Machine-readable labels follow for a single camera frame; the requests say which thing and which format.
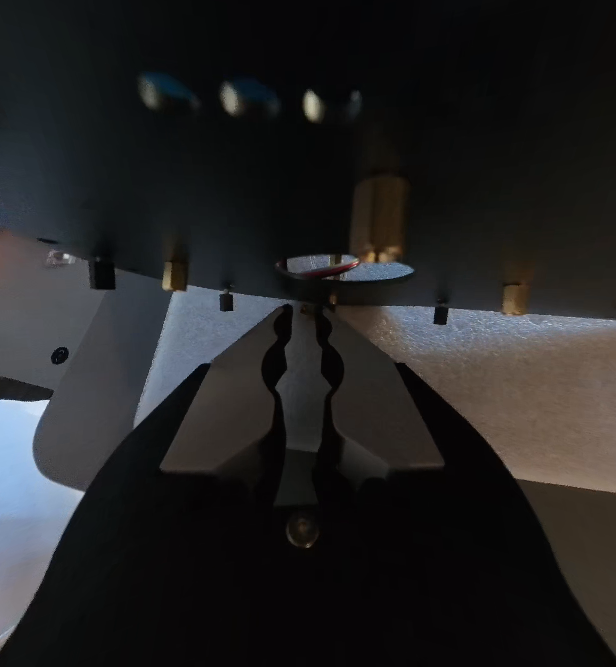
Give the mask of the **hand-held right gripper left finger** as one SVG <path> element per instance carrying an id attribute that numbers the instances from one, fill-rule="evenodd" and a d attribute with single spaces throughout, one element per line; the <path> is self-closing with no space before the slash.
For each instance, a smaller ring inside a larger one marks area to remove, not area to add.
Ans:
<path id="1" fill-rule="evenodd" d="M 167 474 L 242 483 L 273 504 L 287 449 L 277 385 L 293 308 L 282 305 L 213 359 L 161 463 Z"/>

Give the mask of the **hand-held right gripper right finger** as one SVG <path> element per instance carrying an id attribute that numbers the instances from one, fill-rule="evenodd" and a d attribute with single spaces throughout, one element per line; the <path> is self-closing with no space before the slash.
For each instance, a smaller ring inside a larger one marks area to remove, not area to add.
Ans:
<path id="1" fill-rule="evenodd" d="M 445 462 L 392 358 L 335 312 L 316 312 L 329 384 L 313 484 L 320 502 L 347 502 L 370 480 L 438 474 Z"/>

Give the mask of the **blue black toy robot arm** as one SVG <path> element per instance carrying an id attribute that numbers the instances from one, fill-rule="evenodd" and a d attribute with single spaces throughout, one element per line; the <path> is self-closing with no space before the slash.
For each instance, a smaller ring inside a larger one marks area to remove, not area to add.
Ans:
<path id="1" fill-rule="evenodd" d="M 0 231 L 238 294 L 616 320 L 616 1 L 0 1 Z"/>

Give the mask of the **dark grey desk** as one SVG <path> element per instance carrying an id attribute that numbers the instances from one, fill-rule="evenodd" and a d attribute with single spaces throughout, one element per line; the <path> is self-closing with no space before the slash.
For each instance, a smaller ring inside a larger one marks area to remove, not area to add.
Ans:
<path id="1" fill-rule="evenodd" d="M 34 436 L 38 470 L 79 491 L 135 426 L 169 311 L 170 295 L 156 279 L 121 271 L 116 287 L 104 292 Z M 235 297 L 238 315 L 243 296 Z M 616 653 L 616 493 L 518 480 L 569 584 Z"/>

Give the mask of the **grey foam mat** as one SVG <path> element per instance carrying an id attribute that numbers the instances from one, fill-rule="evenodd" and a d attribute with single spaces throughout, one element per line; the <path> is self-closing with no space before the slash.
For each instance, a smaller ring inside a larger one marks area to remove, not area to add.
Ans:
<path id="1" fill-rule="evenodd" d="M 243 296 L 238 315 L 215 312 L 215 300 L 202 288 L 171 298 L 135 425 L 280 303 Z M 315 316 L 293 312 L 277 390 L 289 447 L 316 452 L 329 386 Z M 516 478 L 616 493 L 616 321 L 451 313 L 438 326 L 426 307 L 336 309 L 463 416 Z"/>

